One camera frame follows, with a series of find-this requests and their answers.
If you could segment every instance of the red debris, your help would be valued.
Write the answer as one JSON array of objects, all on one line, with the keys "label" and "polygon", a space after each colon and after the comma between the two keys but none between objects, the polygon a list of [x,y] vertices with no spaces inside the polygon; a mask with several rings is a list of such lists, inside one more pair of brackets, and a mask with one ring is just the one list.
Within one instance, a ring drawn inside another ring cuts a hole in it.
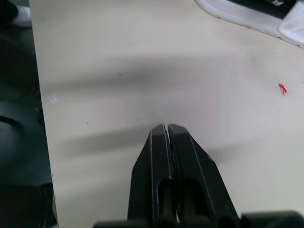
[{"label": "red debris", "polygon": [[281,94],[282,94],[282,95],[287,94],[287,89],[284,87],[284,85],[279,84],[279,87],[280,87],[280,89],[281,89]]}]

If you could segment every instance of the table surface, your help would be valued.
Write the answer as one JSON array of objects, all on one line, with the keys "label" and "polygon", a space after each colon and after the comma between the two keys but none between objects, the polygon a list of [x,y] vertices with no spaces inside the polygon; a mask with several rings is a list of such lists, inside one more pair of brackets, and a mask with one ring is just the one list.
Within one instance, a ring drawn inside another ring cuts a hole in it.
[{"label": "table surface", "polygon": [[302,49],[193,0],[30,4],[60,228],[126,219],[132,167],[161,123],[189,130],[238,213],[304,213]]}]

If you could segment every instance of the black plastic part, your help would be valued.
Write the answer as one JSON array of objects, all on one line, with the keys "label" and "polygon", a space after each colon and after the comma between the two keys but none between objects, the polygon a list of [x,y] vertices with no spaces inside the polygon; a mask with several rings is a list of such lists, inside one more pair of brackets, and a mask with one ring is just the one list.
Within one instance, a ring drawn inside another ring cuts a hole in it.
[{"label": "black plastic part", "polygon": [[243,228],[303,228],[303,217],[294,211],[250,213],[242,216]]},{"label": "black plastic part", "polygon": [[180,220],[205,216],[214,226],[226,220],[226,223],[230,222],[234,228],[239,227],[238,215],[214,161],[196,143],[186,128],[170,124],[168,132],[174,158],[180,169]]},{"label": "black plastic part", "polygon": [[168,133],[152,129],[133,167],[128,221],[95,228],[304,228],[295,212],[240,220],[214,161],[186,128],[170,124]]},{"label": "black plastic part", "polygon": [[283,19],[296,3],[296,0],[285,0],[281,6],[274,6],[265,0],[229,0],[238,5]]},{"label": "black plastic part", "polygon": [[164,125],[151,130],[132,171],[128,219],[176,218],[173,161]]}]

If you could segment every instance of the white sneaker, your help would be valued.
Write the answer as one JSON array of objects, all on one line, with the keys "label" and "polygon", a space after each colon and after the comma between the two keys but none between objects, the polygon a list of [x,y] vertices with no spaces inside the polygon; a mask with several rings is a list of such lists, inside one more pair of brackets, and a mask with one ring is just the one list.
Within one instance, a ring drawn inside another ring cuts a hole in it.
[{"label": "white sneaker", "polygon": [[30,16],[30,8],[27,6],[17,6],[18,15],[11,22],[13,25],[20,27],[31,27],[32,18]]}]

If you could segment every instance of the small white speck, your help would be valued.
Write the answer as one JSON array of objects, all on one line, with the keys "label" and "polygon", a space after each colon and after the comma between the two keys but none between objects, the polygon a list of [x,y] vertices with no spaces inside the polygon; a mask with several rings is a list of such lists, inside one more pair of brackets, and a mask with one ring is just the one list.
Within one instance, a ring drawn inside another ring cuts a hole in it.
[{"label": "small white speck", "polygon": [[52,102],[52,104],[56,104],[58,102],[57,97],[52,96],[51,97],[51,102]]}]

